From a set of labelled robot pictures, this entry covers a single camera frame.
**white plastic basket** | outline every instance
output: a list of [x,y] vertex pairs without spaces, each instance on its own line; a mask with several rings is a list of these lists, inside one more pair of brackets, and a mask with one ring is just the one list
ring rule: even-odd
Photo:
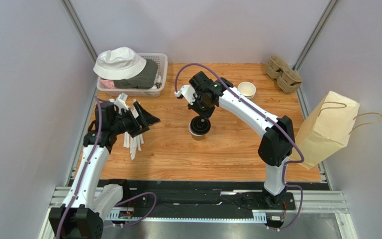
[[97,89],[104,91],[111,96],[118,96],[122,93],[128,96],[144,96],[144,97],[159,97],[166,84],[168,74],[168,56],[163,53],[138,53],[144,59],[150,59],[157,63],[159,67],[157,73],[162,77],[162,86],[158,89],[107,89],[97,78]]

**white bucket hat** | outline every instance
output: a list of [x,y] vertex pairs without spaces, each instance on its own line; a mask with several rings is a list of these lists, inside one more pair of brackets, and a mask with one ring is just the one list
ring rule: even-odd
[[101,53],[94,72],[106,80],[123,80],[138,75],[147,61],[128,47],[120,47]]

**bag handle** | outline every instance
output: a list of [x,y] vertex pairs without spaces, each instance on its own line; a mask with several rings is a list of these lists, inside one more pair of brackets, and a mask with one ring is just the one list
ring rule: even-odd
[[362,126],[362,125],[366,125],[366,124],[372,124],[372,123],[378,123],[379,121],[381,121],[382,120],[382,114],[380,114],[380,113],[377,113],[377,112],[368,112],[368,113],[364,113],[364,114],[360,114],[360,115],[357,115],[356,117],[354,117],[353,118],[353,120],[355,120],[357,117],[359,117],[359,116],[364,116],[364,115],[379,115],[380,116],[380,118],[379,119],[377,119],[377,121],[374,121],[374,122],[369,122],[369,123],[361,123],[360,125],[358,125],[358,126],[356,126],[356,127],[354,127],[351,131],[350,131],[350,133],[349,133],[349,135],[355,130],[355,129],[357,129],[358,127],[360,127],[360,126]]
[[317,115],[318,117],[319,117],[320,113],[322,112],[322,110],[325,110],[325,109],[342,109],[342,108],[347,107],[347,105],[345,103],[340,103],[340,102],[335,102],[335,101],[326,101],[323,104],[325,104],[325,103],[334,103],[334,104],[344,105],[344,107],[326,107],[326,108],[323,108],[319,111],[319,114]]

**robotic arm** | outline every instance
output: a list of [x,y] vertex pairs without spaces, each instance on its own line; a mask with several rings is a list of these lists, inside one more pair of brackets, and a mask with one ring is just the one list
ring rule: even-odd
[[[84,137],[78,176],[75,177],[62,206],[52,208],[49,214],[54,233],[61,230],[60,238],[101,238],[103,221],[114,205],[126,196],[122,185],[109,184],[104,186],[100,195],[94,199],[101,171],[116,143],[117,135],[128,132],[132,137],[136,137],[148,131],[149,126],[160,122],[138,102],[134,102],[138,112],[138,117],[135,118],[125,103],[126,98],[127,95],[122,94],[114,103],[101,103],[101,112],[95,109],[95,121],[91,123]],[[97,138],[100,116],[101,133]],[[97,148],[92,152],[96,141]]]
[[[232,92],[241,95],[232,83],[224,78],[221,79]],[[182,86],[178,92],[175,92],[175,96],[179,99],[185,98],[188,101],[188,109],[195,111],[199,115],[191,121],[190,130],[194,130],[196,133],[207,133],[209,128],[206,127],[206,129],[204,129],[204,124],[198,122],[209,121],[215,106],[232,112],[250,126],[262,139],[258,154],[266,163],[266,181],[264,188],[267,192],[267,197],[265,202],[268,205],[279,202],[286,192],[285,185],[282,182],[282,175],[284,164],[291,155],[291,143],[273,123],[265,120],[249,106],[243,104],[241,100],[237,99],[232,92],[227,90],[219,80],[214,82],[203,72],[199,72],[190,79],[189,83],[190,85]],[[279,118],[266,112],[251,101],[248,101],[248,103],[258,109],[258,111],[264,112],[267,117],[275,119],[275,122],[294,140],[294,132],[290,118],[286,116]]]

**gray floor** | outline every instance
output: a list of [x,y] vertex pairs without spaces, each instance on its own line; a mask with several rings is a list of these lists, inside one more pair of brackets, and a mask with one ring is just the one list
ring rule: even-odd
[[[286,224],[294,214],[288,214]],[[142,222],[130,228],[105,222],[103,239],[340,239],[334,214],[302,214],[289,229],[279,233],[264,225],[227,223]]]

